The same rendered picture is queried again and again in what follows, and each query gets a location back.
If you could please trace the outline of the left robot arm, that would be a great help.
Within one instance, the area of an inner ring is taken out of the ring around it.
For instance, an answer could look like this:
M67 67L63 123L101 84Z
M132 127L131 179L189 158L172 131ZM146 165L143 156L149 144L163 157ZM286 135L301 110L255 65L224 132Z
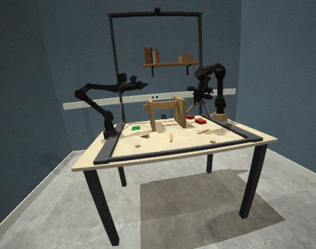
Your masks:
M211 80L208 75L211 75L213 71L215 73L215 77L217 78L217 98L215 99L215 107L217 107L216 114L222 115L225 114L223 109L226 107L226 103L224 101L225 98L223 97L223 79L226 73L225 67L222 66L221 63L215 63L212 67L200 67L195 71L195 76L200 80L200 82L208 84L209 80ZM204 86L204 84L199 87L199 90L202 90L205 93L213 92L213 88L208 88L208 86Z

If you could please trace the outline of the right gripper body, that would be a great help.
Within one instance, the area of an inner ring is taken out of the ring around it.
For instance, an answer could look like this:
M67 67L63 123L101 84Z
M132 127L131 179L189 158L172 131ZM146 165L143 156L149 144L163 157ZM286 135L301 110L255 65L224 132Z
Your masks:
M129 85L129 90L135 90L135 89L142 89L142 84L141 84L141 81L137 81L137 84L131 84L131 83L128 83Z

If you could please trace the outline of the black metal overhead frame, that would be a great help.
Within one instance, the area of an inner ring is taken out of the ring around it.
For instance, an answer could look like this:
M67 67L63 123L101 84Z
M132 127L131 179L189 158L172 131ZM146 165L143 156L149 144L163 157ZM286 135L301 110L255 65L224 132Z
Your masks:
M110 24L110 30L111 30L111 40L112 40L112 46L113 46L113 56L114 56L114 62L115 62L115 71L116 71L116 77L117 74L119 74L118 71L118 65L117 65L117 56L115 51L115 42L114 42L114 33L113 33L113 24L112 18L119 18L119 17L148 17L148 16L186 16L186 17L198 17L198 34L199 34L199 67L203 67L203 56L202 56L202 21L201 16L202 13L198 12L176 12L176 11L161 11L160 14L155 14L154 11L152 12L130 12L130 13L108 13L109 17L109 24ZM116 56L116 57L115 57ZM120 113L119 113L119 128L122 128L122 95L120 93L121 89L119 90L119 100L120 100ZM205 99L203 98L199 102L199 116L202 114L202 101L205 107L205 110L207 111L208 117L212 119L211 114L209 112L209 109L207 107L207 104L205 102Z

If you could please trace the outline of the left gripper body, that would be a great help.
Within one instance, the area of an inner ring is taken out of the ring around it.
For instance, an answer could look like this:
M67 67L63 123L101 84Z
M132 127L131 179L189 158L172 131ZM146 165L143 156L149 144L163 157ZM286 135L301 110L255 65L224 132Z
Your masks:
M197 87L197 90L196 90L196 88L193 87L193 86L187 87L187 90L188 90L188 91L194 91L194 93L198 93L198 94L200 94L200 96L204 96L205 99L209 99L209 98L210 98L210 100L212 100L212 98L213 98L212 95L210 95L210 94L205 94L204 91L199 90L199 87L200 87L202 84L204 84L204 86L207 86L207 83L199 82L198 87Z

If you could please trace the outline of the tan wooden rail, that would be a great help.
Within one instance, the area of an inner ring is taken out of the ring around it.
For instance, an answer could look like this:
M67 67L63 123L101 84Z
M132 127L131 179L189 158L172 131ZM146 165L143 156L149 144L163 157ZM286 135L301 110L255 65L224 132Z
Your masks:
M153 106L154 106L154 110L174 109L174 108L178 108L178 101L158 102L158 103L153 103ZM149 110L149 105L143 105L143 110Z

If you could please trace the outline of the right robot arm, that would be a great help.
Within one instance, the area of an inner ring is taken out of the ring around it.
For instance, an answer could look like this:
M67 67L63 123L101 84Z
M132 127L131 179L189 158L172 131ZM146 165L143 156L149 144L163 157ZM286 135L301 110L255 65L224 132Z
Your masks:
M129 85L128 85L128 83L126 83L126 81L127 81L126 73L118 74L117 78L118 78L118 83L116 85L97 85L97 84L87 83L84 87L75 91L75 97L77 97L78 99L80 99L82 101L85 101L88 105L93 107L96 111L98 111L99 113L101 113L104 116L104 118L105 118L104 119L105 132L109 132L109 131L114 130L114 125L112 123L114 116L112 115L112 113L110 111L105 111L98 104L93 102L86 95L86 92L89 89L107 90L107 91L111 91L114 93L118 93L119 90L121 89L120 93L122 93L122 94L124 94L123 91L129 91ZM137 78L137 76L132 75L132 77L130 77L130 79L129 79L131 81L130 83L137 84L136 78ZM124 83L124 84L122 84L122 83ZM120 87L120 85L122 87Z

